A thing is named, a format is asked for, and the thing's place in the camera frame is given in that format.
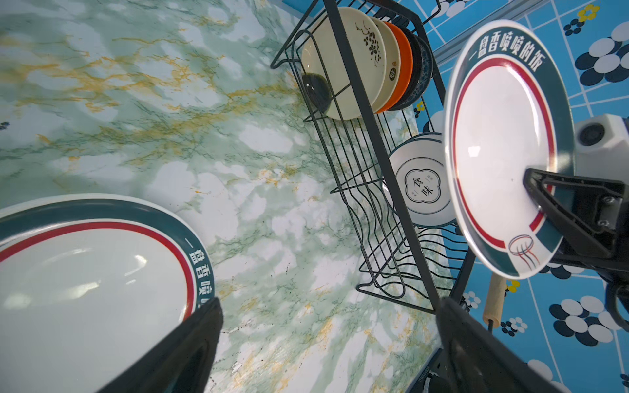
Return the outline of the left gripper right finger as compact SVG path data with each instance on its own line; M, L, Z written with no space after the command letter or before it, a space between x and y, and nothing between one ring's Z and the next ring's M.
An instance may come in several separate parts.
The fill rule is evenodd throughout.
M437 309L448 392L557 392L450 298Z

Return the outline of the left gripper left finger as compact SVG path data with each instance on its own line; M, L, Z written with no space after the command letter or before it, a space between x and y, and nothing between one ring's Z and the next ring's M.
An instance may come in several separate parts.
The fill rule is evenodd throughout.
M208 301L100 391L205 391L223 322L219 299Z

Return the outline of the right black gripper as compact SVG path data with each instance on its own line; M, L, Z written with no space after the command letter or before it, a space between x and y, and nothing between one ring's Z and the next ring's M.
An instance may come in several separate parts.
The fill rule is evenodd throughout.
M628 284L628 199L622 181L529 168L524 188L563 237L552 261Z

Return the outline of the green red rim plate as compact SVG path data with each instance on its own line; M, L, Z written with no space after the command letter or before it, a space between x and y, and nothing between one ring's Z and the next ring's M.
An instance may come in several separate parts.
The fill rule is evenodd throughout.
M202 240L149 201L50 196L1 211L1 389L95 392L214 298Z
M469 247L493 273L532 277L563 237L527 193L525 172L575 172L573 117L557 65L527 27L489 22L460 52L444 113L447 179Z

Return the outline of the black wire dish rack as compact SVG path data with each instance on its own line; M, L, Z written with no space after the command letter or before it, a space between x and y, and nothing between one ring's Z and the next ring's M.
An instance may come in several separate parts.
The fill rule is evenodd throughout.
M366 95L348 42L339 8L355 8L370 16L406 28L423 39L433 56L430 84L417 102L399 111L376 113ZM326 116L331 101L329 80L308 75L301 64L306 41L330 19L350 86L361 116L334 120ZM314 1L272 62L288 64L306 102L308 121L315 126L333 172L335 192L347 207L360 242L360 281L357 291L427 313L437 310L440 299L462 302L473 268L474 255L455 221L440 228L415 226L401 196L389 155L403 142L422 133L440 133L438 106L427 106L428 124L417 126L411 111L427 93L445 98L425 19L394 1Z

